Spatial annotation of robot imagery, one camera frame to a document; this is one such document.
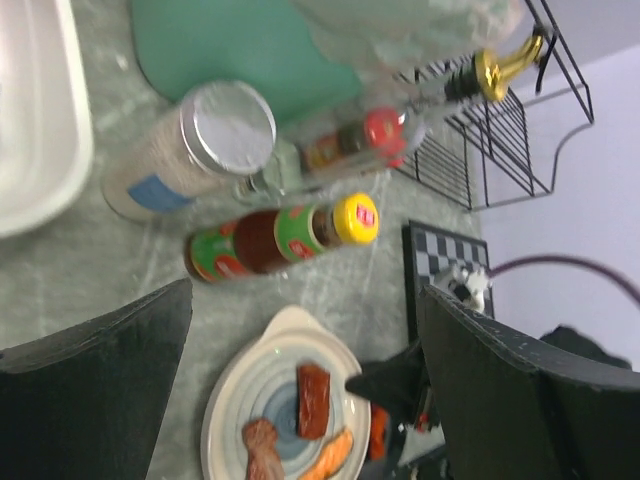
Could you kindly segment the brown meat slice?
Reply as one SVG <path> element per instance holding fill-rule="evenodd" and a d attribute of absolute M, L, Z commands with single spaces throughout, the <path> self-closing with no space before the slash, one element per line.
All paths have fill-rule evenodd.
<path fill-rule="evenodd" d="M 248 480 L 284 480 L 285 472 L 276 449 L 278 433 L 275 426 L 261 417 L 248 422 L 242 430 L 248 452 Z"/>
<path fill-rule="evenodd" d="M 297 367 L 298 436 L 318 440 L 327 430 L 330 414 L 330 373 L 314 363 Z"/>

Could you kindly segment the black small plate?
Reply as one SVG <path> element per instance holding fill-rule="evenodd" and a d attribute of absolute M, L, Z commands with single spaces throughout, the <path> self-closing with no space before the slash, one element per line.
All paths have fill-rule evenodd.
<path fill-rule="evenodd" d="M 394 420 L 371 405 L 368 454 L 359 479 L 453 479 L 439 424 L 425 431 Z"/>

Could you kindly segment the beige bowl with handles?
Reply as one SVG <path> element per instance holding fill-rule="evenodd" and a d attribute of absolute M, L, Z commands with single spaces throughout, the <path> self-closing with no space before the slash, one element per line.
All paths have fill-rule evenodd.
<path fill-rule="evenodd" d="M 248 452 L 242 429 L 265 417 L 278 433 L 277 451 L 286 478 L 297 479 L 316 461 L 324 442 L 297 434 L 297 367 L 314 363 L 330 374 L 327 435 L 343 428 L 354 436 L 338 479 L 358 478 L 368 453 L 371 411 L 368 401 L 345 389 L 360 374 L 351 350 L 309 312 L 296 305 L 281 309 L 264 333 L 248 342 L 224 369 L 211 392 L 202 424 L 200 456 L 207 479 L 242 479 Z"/>

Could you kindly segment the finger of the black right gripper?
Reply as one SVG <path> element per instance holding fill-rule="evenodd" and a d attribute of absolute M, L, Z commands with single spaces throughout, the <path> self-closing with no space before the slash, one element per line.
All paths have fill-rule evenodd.
<path fill-rule="evenodd" d="M 345 389 L 381 407 L 398 423 L 429 424 L 430 378 L 419 340 L 393 357 L 364 365 L 345 382 Z"/>

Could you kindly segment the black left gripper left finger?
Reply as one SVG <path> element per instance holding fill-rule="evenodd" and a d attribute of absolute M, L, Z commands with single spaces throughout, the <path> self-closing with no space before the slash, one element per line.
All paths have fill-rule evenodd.
<path fill-rule="evenodd" d="M 191 319 L 180 279 L 2 350 L 2 478 L 145 478 Z"/>

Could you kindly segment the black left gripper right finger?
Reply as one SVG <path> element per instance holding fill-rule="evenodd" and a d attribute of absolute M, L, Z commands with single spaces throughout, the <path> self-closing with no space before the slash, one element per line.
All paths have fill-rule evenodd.
<path fill-rule="evenodd" d="M 457 479 L 636 479 L 639 375 L 427 286 L 418 334 Z"/>

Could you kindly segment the red fried chicken drumstick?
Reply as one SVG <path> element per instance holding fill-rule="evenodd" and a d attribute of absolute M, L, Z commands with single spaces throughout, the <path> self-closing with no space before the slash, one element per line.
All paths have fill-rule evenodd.
<path fill-rule="evenodd" d="M 386 453 L 386 432 L 389 414 L 380 406 L 371 404 L 371 426 L 369 435 L 368 458 L 380 460 Z"/>

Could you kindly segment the orange salmon piece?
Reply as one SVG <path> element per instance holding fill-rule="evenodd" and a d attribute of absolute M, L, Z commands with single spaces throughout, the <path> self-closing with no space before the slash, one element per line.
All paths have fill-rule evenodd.
<path fill-rule="evenodd" d="M 300 477 L 300 480 L 325 480 L 342 467 L 353 448 L 352 431 L 345 427 L 321 450 L 315 463 Z"/>

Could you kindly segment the brown sauce bottle yellow cap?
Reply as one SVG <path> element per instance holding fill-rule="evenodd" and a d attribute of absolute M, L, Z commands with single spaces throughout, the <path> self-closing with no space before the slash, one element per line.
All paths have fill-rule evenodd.
<path fill-rule="evenodd" d="M 362 192 L 334 203 L 258 210 L 190 235 L 185 266 L 208 283 L 271 274 L 343 246 L 369 245 L 379 223 L 375 202 Z"/>

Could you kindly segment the glass oil bottle gold spout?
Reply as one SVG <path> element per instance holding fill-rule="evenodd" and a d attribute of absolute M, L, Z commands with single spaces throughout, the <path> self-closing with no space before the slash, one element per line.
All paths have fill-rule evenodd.
<path fill-rule="evenodd" d="M 417 83 L 394 80 L 290 120 L 279 128 L 267 165 L 235 195 L 258 202 L 311 193 L 344 178 L 393 168 L 415 151 L 430 125 L 458 110 L 502 101 L 515 77 L 540 62 L 537 27 L 513 53 L 481 49 L 458 68 Z"/>

